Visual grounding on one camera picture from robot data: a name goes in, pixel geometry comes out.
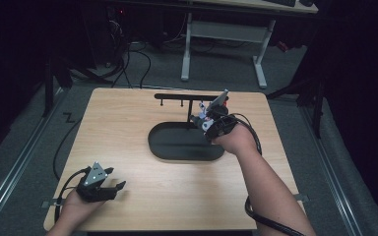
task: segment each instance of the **table top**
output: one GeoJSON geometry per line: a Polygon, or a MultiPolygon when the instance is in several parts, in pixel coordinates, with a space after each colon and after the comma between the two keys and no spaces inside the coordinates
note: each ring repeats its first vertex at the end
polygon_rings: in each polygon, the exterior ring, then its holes
{"type": "Polygon", "coordinates": [[[263,0],[192,0],[193,2],[199,3],[210,3],[210,4],[223,4],[232,5],[237,7],[249,7],[249,8],[260,8],[267,10],[277,10],[295,13],[318,13],[318,8],[313,4],[311,7],[306,7],[302,5],[299,1],[296,1],[294,7],[288,7],[281,4],[271,3],[263,0]]]}
{"type": "MultiPolygon", "coordinates": [[[[166,121],[185,122],[188,101],[164,100],[156,93],[220,95],[219,91],[97,88],[89,101],[54,198],[76,171],[98,161],[114,171],[102,187],[127,181],[79,230],[249,230],[256,224],[244,212],[247,197],[234,155],[214,161],[163,160],[149,148],[152,127],[166,121]]],[[[230,113],[245,115],[256,130],[263,156],[290,190],[297,188],[266,97],[259,92],[228,94],[230,113]]],[[[194,101],[193,114],[199,112],[194,101]]],[[[72,181],[77,185],[80,177],[72,181]]],[[[54,206],[44,221],[53,225],[54,206]]]]}

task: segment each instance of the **hand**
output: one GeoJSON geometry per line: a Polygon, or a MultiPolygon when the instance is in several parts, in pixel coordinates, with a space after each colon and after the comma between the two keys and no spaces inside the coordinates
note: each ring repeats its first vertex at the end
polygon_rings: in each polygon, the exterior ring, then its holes
{"type": "Polygon", "coordinates": [[[213,139],[213,143],[221,145],[226,151],[235,155],[243,150],[257,150],[253,135],[242,124],[235,125],[229,134],[213,139]]]}
{"type": "Polygon", "coordinates": [[[69,193],[61,209],[56,224],[47,235],[70,235],[83,223],[96,209],[105,202],[88,203],[83,201],[76,190],[69,193]]]}

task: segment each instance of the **person's left hand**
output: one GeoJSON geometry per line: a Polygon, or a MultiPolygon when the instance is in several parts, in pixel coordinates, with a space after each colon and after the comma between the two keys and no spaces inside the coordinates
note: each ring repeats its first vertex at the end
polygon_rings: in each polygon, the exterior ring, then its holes
{"type": "Polygon", "coordinates": [[[104,203],[88,203],[81,199],[76,190],[72,190],[64,202],[59,219],[47,235],[70,235],[104,203]]]}

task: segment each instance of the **forearm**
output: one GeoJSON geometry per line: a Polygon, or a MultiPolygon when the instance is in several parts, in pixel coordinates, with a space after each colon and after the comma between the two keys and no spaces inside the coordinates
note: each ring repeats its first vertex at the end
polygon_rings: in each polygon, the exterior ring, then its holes
{"type": "MultiPolygon", "coordinates": [[[[296,199],[267,161],[255,149],[237,154],[254,211],[305,235],[315,235],[296,199]]],[[[258,224],[263,235],[282,233],[258,224]]]]}
{"type": "Polygon", "coordinates": [[[46,236],[69,236],[73,231],[74,229],[71,226],[65,225],[60,221],[47,232],[46,236]]]}

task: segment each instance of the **white desk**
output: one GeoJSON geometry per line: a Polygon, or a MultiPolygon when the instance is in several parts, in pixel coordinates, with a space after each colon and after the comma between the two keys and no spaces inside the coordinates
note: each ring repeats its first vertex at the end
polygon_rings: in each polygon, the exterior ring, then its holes
{"type": "MultiPolygon", "coordinates": [[[[295,13],[312,13],[318,12],[318,8],[313,5],[305,7],[301,3],[296,2],[295,7],[288,7],[279,4],[274,4],[261,0],[191,0],[189,4],[193,3],[209,3],[209,4],[222,4],[237,7],[259,8],[270,11],[287,11],[295,13]]],[[[276,21],[271,20],[266,28],[256,28],[241,25],[221,24],[212,22],[192,21],[192,14],[188,14],[187,29],[186,29],[186,47],[183,55],[182,64],[182,81],[189,80],[190,72],[190,42],[191,37],[209,37],[226,40],[248,41],[261,43],[261,47],[257,56],[253,57],[253,65],[256,70],[257,80],[259,87],[265,89],[267,87],[265,75],[262,68],[262,60],[272,36],[276,21]]]]}

